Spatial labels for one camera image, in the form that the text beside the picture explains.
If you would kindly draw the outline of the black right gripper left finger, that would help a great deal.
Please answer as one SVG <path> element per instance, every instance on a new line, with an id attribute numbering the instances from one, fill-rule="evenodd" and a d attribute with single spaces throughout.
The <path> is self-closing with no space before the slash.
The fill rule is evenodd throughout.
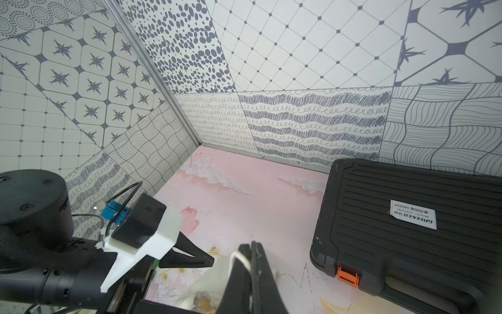
<path id="1" fill-rule="evenodd" d="M 230 258 L 230 274 L 217 313 L 251 313 L 251 276 L 249 244 L 241 244 L 238 253 L 243 262 L 234 254 Z"/>

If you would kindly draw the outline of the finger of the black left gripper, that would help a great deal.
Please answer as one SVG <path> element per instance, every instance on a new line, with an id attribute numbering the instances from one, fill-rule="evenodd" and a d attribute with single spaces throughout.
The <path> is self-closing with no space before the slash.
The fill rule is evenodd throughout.
<path id="1" fill-rule="evenodd" d="M 159 260 L 159 268 L 210 268 L 214 258 L 193 244 L 183 233 L 172 249 Z"/>

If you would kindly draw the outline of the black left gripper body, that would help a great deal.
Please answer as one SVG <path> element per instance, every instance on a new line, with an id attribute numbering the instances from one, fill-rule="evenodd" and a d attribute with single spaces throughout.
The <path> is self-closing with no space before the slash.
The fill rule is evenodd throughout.
<path id="1" fill-rule="evenodd" d="M 98 313 L 133 313 L 152 278 L 154 258 L 146 256 L 107 292 L 100 286 L 116 260 L 115 253 L 96 250 L 96 242 L 72 238 L 68 248 L 90 253 L 79 270 L 19 268 L 1 272 L 1 301 L 96 310 Z"/>

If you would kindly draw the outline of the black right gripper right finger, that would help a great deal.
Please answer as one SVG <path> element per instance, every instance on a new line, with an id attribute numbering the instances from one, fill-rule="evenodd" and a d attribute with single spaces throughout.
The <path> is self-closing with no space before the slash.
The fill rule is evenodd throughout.
<path id="1" fill-rule="evenodd" d="M 252 242 L 250 249 L 252 313 L 286 314 L 263 245 Z"/>

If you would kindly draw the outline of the white cloth soil bag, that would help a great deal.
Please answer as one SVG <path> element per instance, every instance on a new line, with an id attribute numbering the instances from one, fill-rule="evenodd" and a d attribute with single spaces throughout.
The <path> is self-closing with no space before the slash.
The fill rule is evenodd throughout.
<path id="1" fill-rule="evenodd" d="M 234 254 L 218 260 L 175 302 L 175 306 L 196 313 L 216 313 L 235 262 Z"/>

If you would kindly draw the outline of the white bag drawstring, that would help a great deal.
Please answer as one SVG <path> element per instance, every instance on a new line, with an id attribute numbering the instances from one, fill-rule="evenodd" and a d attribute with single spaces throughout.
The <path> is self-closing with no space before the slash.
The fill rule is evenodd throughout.
<path id="1" fill-rule="evenodd" d="M 252 264 L 250 260 L 242 252 L 234 251 L 230 255 L 230 267 L 228 272 L 229 276 L 231 275 L 236 260 L 238 260 L 243 265 L 243 267 L 248 271 L 248 273 L 251 273 Z"/>

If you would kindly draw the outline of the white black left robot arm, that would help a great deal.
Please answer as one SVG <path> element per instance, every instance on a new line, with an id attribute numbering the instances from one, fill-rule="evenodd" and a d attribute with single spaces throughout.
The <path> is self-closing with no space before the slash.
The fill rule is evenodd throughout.
<path id="1" fill-rule="evenodd" d="M 132 313 L 155 267 L 209 268 L 182 215 L 136 182 L 104 203 L 98 240 L 76 238 L 65 180 L 44 170 L 1 174 L 1 300 L 59 313 Z"/>

